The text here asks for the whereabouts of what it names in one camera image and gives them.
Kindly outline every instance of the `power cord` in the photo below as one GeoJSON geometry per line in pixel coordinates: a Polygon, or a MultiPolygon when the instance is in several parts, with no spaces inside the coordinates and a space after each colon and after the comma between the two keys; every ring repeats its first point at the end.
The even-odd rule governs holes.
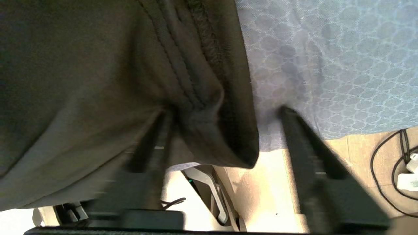
{"type": "Polygon", "coordinates": [[[180,203],[182,203],[182,202],[184,202],[186,200],[186,198],[185,197],[182,197],[182,198],[179,198],[179,199],[177,199],[177,200],[174,200],[174,201],[172,201],[172,202],[165,202],[165,201],[161,201],[161,204],[166,204],[164,207],[163,207],[163,209],[164,210],[167,210],[168,208],[170,208],[171,206],[173,206],[173,205],[177,205],[177,204],[180,204],[180,203]]]}
{"type": "Polygon", "coordinates": [[[382,143],[380,143],[377,146],[377,148],[375,149],[375,151],[372,154],[372,158],[370,159],[370,170],[372,172],[372,176],[373,176],[373,179],[375,181],[376,187],[379,190],[380,195],[382,195],[383,199],[385,199],[393,208],[395,208],[397,211],[399,211],[403,215],[406,215],[406,216],[409,216],[409,217],[413,217],[413,218],[418,218],[418,215],[411,215],[411,214],[408,214],[406,212],[403,212],[401,209],[397,208],[391,201],[389,201],[389,199],[386,197],[386,195],[383,193],[382,189],[380,188],[379,183],[377,182],[377,178],[376,178],[375,171],[373,169],[373,162],[375,160],[375,157],[376,157],[377,152],[380,150],[380,148],[386,142],[388,142],[390,139],[392,139],[393,137],[395,137],[398,134],[399,134],[399,139],[400,139],[400,148],[401,148],[401,151],[402,151],[402,156],[395,163],[395,166],[392,169],[392,175],[391,175],[391,177],[392,177],[392,186],[402,196],[407,197],[407,198],[409,198],[411,200],[414,200],[414,201],[418,201],[418,198],[411,197],[411,196],[406,195],[403,192],[401,192],[397,188],[397,186],[395,184],[395,172],[396,172],[396,169],[398,168],[399,164],[402,162],[402,160],[404,161],[405,164],[407,164],[409,162],[409,160],[410,160],[410,153],[411,152],[413,153],[413,152],[417,152],[418,151],[418,146],[416,146],[416,147],[414,147],[412,149],[409,149],[409,140],[408,140],[408,135],[406,133],[406,129],[402,129],[402,130],[399,130],[399,131],[393,133],[391,136],[389,136],[388,138],[386,138],[382,143]]]}

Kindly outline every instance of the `wooden floor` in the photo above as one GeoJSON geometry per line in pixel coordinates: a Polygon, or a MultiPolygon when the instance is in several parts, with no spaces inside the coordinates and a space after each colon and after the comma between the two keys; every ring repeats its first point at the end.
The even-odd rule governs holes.
{"type": "MultiPolygon", "coordinates": [[[[408,129],[410,147],[418,146],[418,127],[408,129]]],[[[401,216],[379,194],[370,172],[370,158],[377,147],[393,132],[373,135],[349,135],[326,143],[358,182],[390,217],[401,216]]],[[[391,185],[391,172],[400,157],[399,137],[387,142],[375,157],[377,180],[387,197],[406,213],[418,212],[418,202],[398,194],[391,185]]],[[[292,170],[287,150],[261,153],[252,170],[216,168],[226,182],[235,208],[243,217],[248,232],[306,232],[303,216],[298,215],[292,170]]],[[[414,197],[418,193],[405,191],[414,197]]]]}

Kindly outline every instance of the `black cable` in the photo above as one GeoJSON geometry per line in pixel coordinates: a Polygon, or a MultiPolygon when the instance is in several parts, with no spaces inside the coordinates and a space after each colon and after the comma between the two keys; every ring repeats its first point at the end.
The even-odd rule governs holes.
{"type": "Polygon", "coordinates": [[[163,209],[164,209],[164,210],[166,210],[166,209],[170,208],[170,207],[171,207],[171,206],[173,206],[173,205],[177,205],[177,204],[180,204],[180,203],[184,202],[185,200],[186,200],[186,198],[185,198],[185,197],[182,197],[182,198],[179,198],[179,199],[174,200],[174,201],[172,201],[172,202],[165,202],[165,201],[161,201],[161,203],[162,203],[162,204],[166,204],[166,205],[163,207],[163,209]]]}
{"type": "Polygon", "coordinates": [[[406,130],[405,129],[402,129],[402,130],[399,130],[399,131],[397,131],[397,132],[395,132],[395,133],[393,133],[392,135],[390,135],[388,138],[386,138],[382,143],[380,143],[378,146],[377,146],[377,148],[375,149],[375,151],[373,152],[373,154],[372,154],[372,158],[370,159],[370,170],[371,170],[371,172],[372,172],[372,177],[373,177],[373,179],[374,179],[374,181],[375,181],[375,184],[376,184],[376,187],[377,187],[377,189],[379,190],[379,193],[380,193],[380,195],[382,195],[382,197],[383,197],[383,199],[385,199],[393,208],[395,208],[395,210],[397,210],[397,211],[399,211],[400,213],[402,213],[403,215],[406,215],[406,216],[409,216],[409,217],[413,217],[413,218],[418,218],[418,215],[411,215],[411,214],[408,214],[408,213],[406,213],[406,212],[403,212],[402,210],[400,210],[399,208],[397,208],[391,201],[389,201],[389,199],[386,197],[386,195],[383,193],[383,191],[382,191],[382,189],[380,188],[380,186],[379,186],[379,183],[377,182],[377,178],[376,178],[376,174],[375,174],[375,171],[374,171],[374,169],[373,169],[373,162],[374,162],[374,159],[375,159],[375,157],[376,157],[376,154],[377,154],[377,152],[379,151],[379,149],[386,143],[386,142],[388,142],[390,139],[392,139],[393,137],[395,137],[396,135],[400,135],[400,144],[401,144],[401,149],[402,149],[402,156],[399,158],[399,160],[395,163],[395,166],[393,167],[393,169],[392,169],[392,185],[394,186],[394,188],[396,189],[396,191],[397,192],[399,192],[401,195],[403,195],[403,196],[405,196],[405,197],[407,197],[407,198],[409,198],[409,199],[412,199],[412,200],[416,200],[416,201],[418,201],[418,199],[417,198],[414,198],[414,197],[411,197],[411,196],[408,196],[408,195],[406,195],[406,194],[404,194],[404,193],[402,193],[398,188],[397,188],[397,186],[396,186],[396,184],[395,184],[395,171],[396,171],[396,169],[397,169],[397,167],[399,166],[399,164],[401,163],[401,161],[402,160],[404,160],[404,161],[406,161],[407,159],[409,159],[409,153],[410,152],[416,152],[416,151],[418,151],[418,146],[416,146],[416,147],[414,147],[414,148],[412,148],[412,149],[409,149],[409,140],[408,140],[408,135],[407,135],[407,133],[406,133],[406,130]],[[407,146],[407,151],[406,151],[406,153],[405,153],[405,149],[404,149],[404,146],[403,146],[403,137],[402,137],[402,135],[403,135],[403,137],[405,137],[405,142],[406,142],[406,146],[407,146]]]}

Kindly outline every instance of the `blue patterned fabric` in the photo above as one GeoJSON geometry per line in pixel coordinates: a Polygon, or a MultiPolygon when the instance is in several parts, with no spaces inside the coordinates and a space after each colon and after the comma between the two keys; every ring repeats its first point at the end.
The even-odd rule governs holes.
{"type": "Polygon", "coordinates": [[[284,147],[277,107],[325,139],[418,125],[418,0],[237,0],[260,150],[284,147]]]}

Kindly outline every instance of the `white power adapter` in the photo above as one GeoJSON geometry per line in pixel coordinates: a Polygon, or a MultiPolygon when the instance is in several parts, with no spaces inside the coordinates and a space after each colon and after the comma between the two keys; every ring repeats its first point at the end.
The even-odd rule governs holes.
{"type": "Polygon", "coordinates": [[[412,173],[418,174],[418,154],[411,154],[410,159],[408,164],[406,164],[406,169],[412,173]]]}
{"type": "Polygon", "coordinates": [[[418,154],[411,154],[410,159],[406,164],[406,169],[411,173],[399,174],[397,188],[418,191],[418,154]]]}

